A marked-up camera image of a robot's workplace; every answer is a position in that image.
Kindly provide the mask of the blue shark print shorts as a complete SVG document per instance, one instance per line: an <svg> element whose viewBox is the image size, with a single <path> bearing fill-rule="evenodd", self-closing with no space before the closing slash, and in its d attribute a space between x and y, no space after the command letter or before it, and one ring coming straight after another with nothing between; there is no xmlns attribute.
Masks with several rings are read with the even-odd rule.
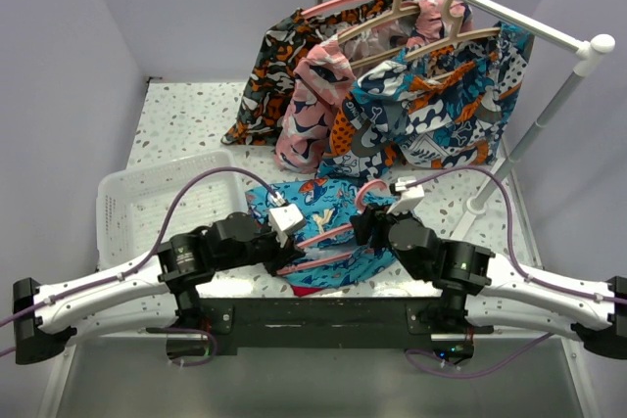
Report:
<svg viewBox="0 0 627 418"><path fill-rule="evenodd" d="M295 204L306 219L306 226L295 233L297 243L350 223L357 215L354 200L361 184L347 179L321 177L305 181L274 183L271 188L280 193L288 203ZM391 205L394 198L385 191L374 190L363 199L366 205ZM374 250L359 246L353 230L334 238L320 241L304 248L306 255L295 260L298 263L319 260L342 253L351 253L350 258L331 264L281 277L291 286L338 290L358 284L391 267L396 259L387 250Z"/></svg>

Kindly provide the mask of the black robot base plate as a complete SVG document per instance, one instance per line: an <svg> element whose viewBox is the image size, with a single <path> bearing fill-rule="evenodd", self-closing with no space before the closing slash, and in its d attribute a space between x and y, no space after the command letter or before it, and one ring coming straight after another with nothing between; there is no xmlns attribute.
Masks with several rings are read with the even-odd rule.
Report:
<svg viewBox="0 0 627 418"><path fill-rule="evenodd" d="M147 332L207 332L219 354L241 348L431 348L434 335L494 331L471 326L467 313L455 298L208 298L192 316Z"/></svg>

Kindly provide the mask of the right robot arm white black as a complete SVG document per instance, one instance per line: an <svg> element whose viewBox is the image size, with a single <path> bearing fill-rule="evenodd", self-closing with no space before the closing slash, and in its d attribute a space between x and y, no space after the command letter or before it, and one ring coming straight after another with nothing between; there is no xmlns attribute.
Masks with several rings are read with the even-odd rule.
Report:
<svg viewBox="0 0 627 418"><path fill-rule="evenodd" d="M415 215L367 206L351 216L359 245L389 252L415 281L439 291L415 312L438 331L497 326L552 333L598 356L626 357L626 280L588 281L515 264L502 254L442 239Z"/></svg>

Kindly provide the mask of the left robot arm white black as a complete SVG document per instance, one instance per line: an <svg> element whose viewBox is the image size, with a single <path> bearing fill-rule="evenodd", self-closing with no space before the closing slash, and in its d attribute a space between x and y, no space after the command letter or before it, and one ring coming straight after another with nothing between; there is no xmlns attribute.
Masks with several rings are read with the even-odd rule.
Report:
<svg viewBox="0 0 627 418"><path fill-rule="evenodd" d="M304 256L295 234L306 225L293 208L271 211L265 224L244 212L156 244L149 252L82 278L40 284L24 278L13 286L14 354L19 365L48 360L79 337L79 322L159 295L174 298L209 283L220 272L261 264L274 275Z"/></svg>

